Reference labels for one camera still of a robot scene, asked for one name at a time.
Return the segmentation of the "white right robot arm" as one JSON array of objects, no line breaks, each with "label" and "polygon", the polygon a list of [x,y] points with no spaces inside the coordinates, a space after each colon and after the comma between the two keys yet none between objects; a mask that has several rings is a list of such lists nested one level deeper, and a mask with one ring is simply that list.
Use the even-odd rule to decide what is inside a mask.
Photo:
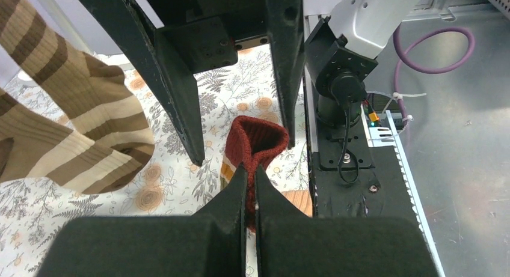
[{"label": "white right robot arm", "polygon": [[340,0],[310,34],[304,0],[78,0],[147,82],[172,120],[192,163],[204,141],[195,74],[234,65],[238,51],[268,44],[282,122],[295,143],[295,105],[307,70],[318,93],[339,105],[366,97],[363,80],[420,0]]}]

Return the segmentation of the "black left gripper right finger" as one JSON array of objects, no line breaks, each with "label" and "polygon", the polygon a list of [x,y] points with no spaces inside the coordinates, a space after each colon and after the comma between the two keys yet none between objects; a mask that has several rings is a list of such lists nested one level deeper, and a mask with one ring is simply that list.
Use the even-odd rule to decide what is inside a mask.
[{"label": "black left gripper right finger", "polygon": [[401,218],[311,218],[254,178],[260,276],[437,276],[420,230]]}]

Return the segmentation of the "brown striped sock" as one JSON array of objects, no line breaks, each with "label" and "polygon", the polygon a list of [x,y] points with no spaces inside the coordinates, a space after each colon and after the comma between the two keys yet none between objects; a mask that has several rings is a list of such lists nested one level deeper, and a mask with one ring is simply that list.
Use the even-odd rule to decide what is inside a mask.
[{"label": "brown striped sock", "polygon": [[0,145],[0,166],[1,166],[1,172],[0,175],[2,175],[5,171],[5,168],[7,167],[7,162],[9,160],[10,154],[14,147],[14,139],[13,138],[6,138],[1,140]]},{"label": "brown striped sock", "polygon": [[47,177],[84,194],[131,182],[155,146],[123,70],[77,50],[28,0],[1,0],[1,46],[72,122],[51,121],[2,91],[1,140],[14,147],[1,181]]}]

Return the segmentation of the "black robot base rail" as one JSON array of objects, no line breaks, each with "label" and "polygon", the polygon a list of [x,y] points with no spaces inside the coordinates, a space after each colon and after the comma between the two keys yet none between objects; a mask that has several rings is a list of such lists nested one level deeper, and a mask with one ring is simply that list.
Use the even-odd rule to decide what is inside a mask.
[{"label": "black robot base rail", "polygon": [[382,123],[360,116],[345,135],[340,120],[333,126],[316,118],[318,94],[306,87],[309,184],[313,216],[321,218],[402,218],[423,235],[438,276],[445,272],[431,233],[399,134],[402,117],[390,110]]}]

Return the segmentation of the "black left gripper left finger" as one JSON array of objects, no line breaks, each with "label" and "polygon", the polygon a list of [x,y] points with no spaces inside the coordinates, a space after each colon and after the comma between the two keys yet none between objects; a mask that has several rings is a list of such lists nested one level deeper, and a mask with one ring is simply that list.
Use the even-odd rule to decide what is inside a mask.
[{"label": "black left gripper left finger", "polygon": [[193,215],[84,217],[57,234],[38,276],[244,276],[247,172]]}]

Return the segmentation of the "red cuff multicolour sock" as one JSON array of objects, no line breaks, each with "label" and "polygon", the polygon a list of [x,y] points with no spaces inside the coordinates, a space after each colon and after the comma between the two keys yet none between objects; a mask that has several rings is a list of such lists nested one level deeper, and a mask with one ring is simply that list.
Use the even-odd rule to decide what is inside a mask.
[{"label": "red cuff multicolour sock", "polygon": [[247,171],[245,221],[252,232],[256,231],[254,176],[258,167],[266,169],[288,142],[287,130],[276,123],[244,115],[232,122],[220,168],[221,189],[226,188],[238,166],[243,165]]}]

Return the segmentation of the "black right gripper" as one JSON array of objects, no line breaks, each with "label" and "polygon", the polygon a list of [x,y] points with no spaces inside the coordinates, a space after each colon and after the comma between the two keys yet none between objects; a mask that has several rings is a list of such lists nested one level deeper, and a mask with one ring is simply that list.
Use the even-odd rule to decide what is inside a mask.
[{"label": "black right gripper", "polygon": [[142,76],[197,166],[205,153],[193,73],[235,64],[239,51],[270,40],[281,122],[288,148],[295,146],[304,71],[303,0],[147,0],[163,23],[158,29],[136,0],[78,1]]}]

